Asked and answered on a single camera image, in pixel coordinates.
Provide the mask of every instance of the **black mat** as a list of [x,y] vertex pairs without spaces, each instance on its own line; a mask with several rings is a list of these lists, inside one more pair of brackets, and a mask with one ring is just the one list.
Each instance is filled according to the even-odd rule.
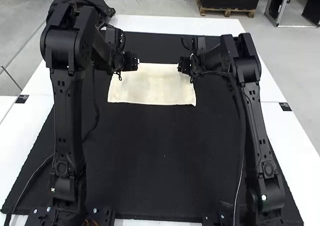
[[[126,50],[137,53],[141,62],[177,63],[180,55],[188,55],[177,35],[127,33],[126,40]],[[217,41],[209,38],[211,46]],[[83,87],[84,131],[94,121],[90,73]],[[203,213],[217,212],[219,200],[233,204],[240,135],[232,93],[225,82],[218,76],[196,80],[196,107],[151,106],[108,103],[110,79],[104,72],[96,73],[100,121],[83,145],[87,204],[109,205],[119,218],[178,221],[201,221]],[[53,152],[53,130],[51,111],[2,212],[12,210],[30,175]],[[47,205],[49,170],[32,184],[16,213],[28,214]],[[241,185],[238,203],[245,204],[244,180]],[[282,221],[302,221],[285,185]]]

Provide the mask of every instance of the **floor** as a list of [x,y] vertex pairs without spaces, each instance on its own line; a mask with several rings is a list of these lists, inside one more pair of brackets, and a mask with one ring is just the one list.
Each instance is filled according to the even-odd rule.
[[[0,0],[0,64],[23,88],[41,61],[39,38],[52,0]],[[106,0],[117,14],[200,17],[195,0]],[[257,50],[291,108],[320,154],[319,37],[320,29],[275,28],[264,16],[267,0],[260,0],[254,19],[231,14],[253,36]],[[308,25],[299,3],[291,0],[282,25]],[[209,13],[208,18],[224,18]],[[0,68],[0,95],[20,89]]]

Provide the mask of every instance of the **wooden pallet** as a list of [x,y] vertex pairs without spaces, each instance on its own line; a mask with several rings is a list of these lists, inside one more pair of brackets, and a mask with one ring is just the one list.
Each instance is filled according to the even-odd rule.
[[242,9],[224,9],[224,8],[206,8],[201,5],[200,0],[195,0],[196,4],[198,5],[199,12],[201,16],[206,15],[206,11],[212,11],[212,12],[224,12],[225,17],[230,17],[231,12],[246,12],[249,18],[255,17],[256,10],[242,10]]

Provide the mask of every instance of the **label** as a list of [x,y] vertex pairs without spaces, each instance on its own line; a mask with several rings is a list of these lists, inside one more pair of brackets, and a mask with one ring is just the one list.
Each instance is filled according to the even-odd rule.
[[19,95],[18,99],[15,101],[15,103],[25,103],[28,99],[29,95]]
[[281,106],[282,110],[285,112],[291,112],[291,107],[287,102],[279,102],[279,105]]

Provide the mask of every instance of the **white table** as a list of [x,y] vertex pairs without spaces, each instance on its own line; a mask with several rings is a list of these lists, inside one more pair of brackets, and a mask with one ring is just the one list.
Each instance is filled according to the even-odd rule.
[[[124,31],[132,32],[208,36],[220,36],[222,34],[237,36],[245,32],[240,22],[233,19],[116,16],[110,23]],[[260,96],[268,137],[305,226],[318,225],[320,157],[294,113],[281,109],[279,102],[285,102],[286,99],[262,60],[261,64]],[[49,71],[45,69],[43,62],[39,65],[22,94],[30,95],[26,103],[14,104],[0,124],[0,168],[6,168],[6,171],[1,171],[1,177],[6,178],[0,184],[1,205],[16,180],[54,103]],[[9,162],[8,158],[13,157],[15,162]],[[0,214],[0,225],[3,225],[4,218],[5,216]],[[16,222],[16,225],[22,226],[25,220],[26,216],[16,216],[11,220],[11,224]],[[174,226],[194,223],[116,220],[115,224],[119,226],[147,226],[153,224]]]

